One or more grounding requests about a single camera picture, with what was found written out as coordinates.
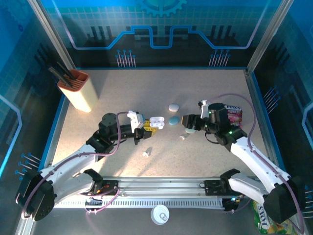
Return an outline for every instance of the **speckled table surface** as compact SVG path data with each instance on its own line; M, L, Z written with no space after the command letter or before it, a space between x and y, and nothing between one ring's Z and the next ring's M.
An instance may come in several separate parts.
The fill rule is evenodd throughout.
M76 110L69 105L53 163L80 148L97 130L106 113L139 111L145 118L163 116L167 122L174 113L168 105L177 103L178 114L200 114L198 101L219 94L238 93L250 99L242 70L88 70L99 94L99 101L90 113ZM238 97L227 96L218 100L243 109L243 129L248 133L253 123L249 105ZM126 115L121 124L129 123ZM89 168L103 176L219 176L236 168L252 176L249 168L224 147L209 143L204 132L189 135L181 124L168 124L152 138L133 140L121 144L117 153L94 163ZM252 134L252 141L264 153L264 142L259 125ZM142 156L147 149L149 157Z

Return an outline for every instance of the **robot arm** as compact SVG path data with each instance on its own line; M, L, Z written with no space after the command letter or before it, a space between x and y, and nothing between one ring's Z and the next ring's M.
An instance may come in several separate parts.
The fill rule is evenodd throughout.
M252 180L240 171L232 169L221 175L220 183L224 191L236 191L248 196L264 206L274 221L284 222L297 211L290 192L278 175L271 170L269 167L271 166L291 186L300 209L305 208L305 191L302 180L299 177L292 178L273 164L253 143L251 143L253 148L251 151L247 134L238 126L230 124L224 104L208 105L206 101L201 101L199 106L202 109L201 115L183 116L184 127L213 134L218 144L240 158L261 181ZM267 164L261 161L254 152L260 155Z
M137 145L140 139L151 137L157 130L150 127L149 121L145 121L143 115L137 112L129 111L127 116L131 119L131 124L120 126L122 140L133 138ZM107 185L101 175L92 169L76 177L73 175L102 159L103 156L99 156L99 153L110 153L116 140L118 140L116 115L105 114L99 123L99 129L75 153L40 172L32 170L26 172L16 195L16 203L24 207L31 192L44 177L47 177L46 180L40 184L26 208L26 213L34 221L46 217L55 204L72 195L80 193L96 195L104 186L107 187L106 191L113 189L116 185Z

